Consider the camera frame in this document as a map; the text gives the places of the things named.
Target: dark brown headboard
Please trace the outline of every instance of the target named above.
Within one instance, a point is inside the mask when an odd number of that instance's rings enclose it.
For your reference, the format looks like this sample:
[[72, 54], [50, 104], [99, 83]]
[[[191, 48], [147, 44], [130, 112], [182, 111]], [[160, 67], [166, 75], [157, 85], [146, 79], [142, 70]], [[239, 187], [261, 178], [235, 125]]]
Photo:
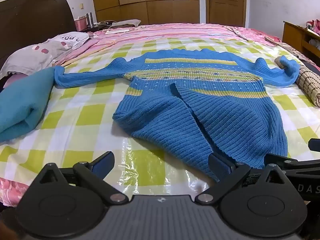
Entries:
[[16, 50], [76, 31], [67, 0], [0, 2], [0, 69]]

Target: wooden dresser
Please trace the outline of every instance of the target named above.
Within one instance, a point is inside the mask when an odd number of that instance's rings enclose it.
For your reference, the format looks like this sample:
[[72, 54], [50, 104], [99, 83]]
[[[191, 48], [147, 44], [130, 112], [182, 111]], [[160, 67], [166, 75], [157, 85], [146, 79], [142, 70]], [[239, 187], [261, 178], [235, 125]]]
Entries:
[[320, 41], [320, 36], [308, 31], [307, 28], [284, 22], [282, 41], [320, 65], [320, 50], [309, 44], [311, 39]]

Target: checkered sheet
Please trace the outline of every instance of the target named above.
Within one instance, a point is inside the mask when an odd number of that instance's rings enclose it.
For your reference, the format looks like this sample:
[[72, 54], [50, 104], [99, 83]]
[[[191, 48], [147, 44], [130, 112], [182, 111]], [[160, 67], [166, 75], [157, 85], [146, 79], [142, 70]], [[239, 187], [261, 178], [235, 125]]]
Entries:
[[[274, 59], [280, 55], [294, 59], [279, 46], [253, 41], [162, 38], [107, 48], [68, 65], [66, 73], [95, 71], [114, 58], [130, 60], [160, 49], [204, 48], [232, 52], [252, 62], [263, 57], [270, 68], [276, 67]], [[114, 79], [79, 88], [53, 88], [44, 119], [37, 128], [0, 145], [0, 177], [29, 185], [48, 162], [71, 167], [76, 162], [90, 162], [112, 151], [116, 163], [105, 181], [129, 197], [132, 194], [190, 194], [194, 197], [205, 190], [212, 183], [209, 178], [154, 145], [129, 137], [112, 120], [128, 87], [128, 80]], [[301, 161], [320, 158], [319, 153], [308, 149], [308, 140], [320, 136], [320, 110], [296, 84], [286, 88], [267, 86], [267, 92], [280, 110], [289, 155]]]

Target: knitted sweater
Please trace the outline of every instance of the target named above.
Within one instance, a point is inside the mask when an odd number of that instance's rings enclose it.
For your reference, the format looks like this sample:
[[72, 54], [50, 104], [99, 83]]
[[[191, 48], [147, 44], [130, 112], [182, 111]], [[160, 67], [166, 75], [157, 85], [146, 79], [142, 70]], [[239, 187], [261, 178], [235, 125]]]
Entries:
[[269, 69], [232, 53], [161, 50], [126, 62], [116, 58], [95, 72], [63, 74], [55, 82], [75, 87], [104, 79], [131, 80], [113, 119], [128, 134], [152, 142], [219, 181], [228, 171], [210, 171], [215, 146], [237, 162], [263, 167], [266, 153], [287, 155], [279, 110], [264, 84], [287, 86], [299, 65], [283, 58], [284, 70]]

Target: pink basket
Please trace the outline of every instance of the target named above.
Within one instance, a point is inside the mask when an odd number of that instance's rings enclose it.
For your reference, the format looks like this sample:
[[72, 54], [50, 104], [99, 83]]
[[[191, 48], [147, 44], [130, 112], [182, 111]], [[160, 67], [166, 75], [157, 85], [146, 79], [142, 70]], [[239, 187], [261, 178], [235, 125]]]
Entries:
[[87, 28], [87, 17], [84, 16], [83, 18], [75, 20], [75, 24], [78, 32], [84, 30]]

